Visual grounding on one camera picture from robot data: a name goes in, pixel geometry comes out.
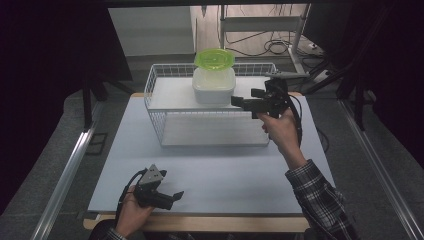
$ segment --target hand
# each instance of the hand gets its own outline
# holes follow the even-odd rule
[[[290,108],[282,112],[278,119],[266,113],[256,115],[264,122],[262,128],[269,133],[278,150],[283,154],[289,169],[293,170],[307,163],[299,147],[296,121]]]
[[[134,188],[135,186],[131,186],[128,189],[115,229],[116,232],[125,238],[140,229],[146,223],[153,209],[155,209],[154,207],[140,207],[133,194]]]

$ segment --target table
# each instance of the table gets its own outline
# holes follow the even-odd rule
[[[313,156],[334,184],[306,99],[298,98],[303,109],[302,150],[305,157]],[[100,220],[113,218],[122,187],[137,168],[152,163],[168,170],[159,191],[185,191],[185,195],[171,211],[155,210],[144,231],[303,232],[308,228],[283,176],[287,166],[275,144],[163,148],[142,94],[133,95],[128,103],[90,202],[88,211],[101,215],[85,219],[84,227],[91,229]]]

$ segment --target wall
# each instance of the wall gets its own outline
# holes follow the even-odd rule
[[[125,56],[194,53],[190,7],[111,8]]]

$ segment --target black curtain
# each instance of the black curtain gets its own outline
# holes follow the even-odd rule
[[[131,74],[107,8],[94,4],[0,3],[0,55],[3,212],[82,79]]]

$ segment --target white container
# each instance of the white container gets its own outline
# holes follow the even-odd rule
[[[197,68],[193,73],[193,89],[199,104],[230,104],[236,87],[233,68],[208,71]]]

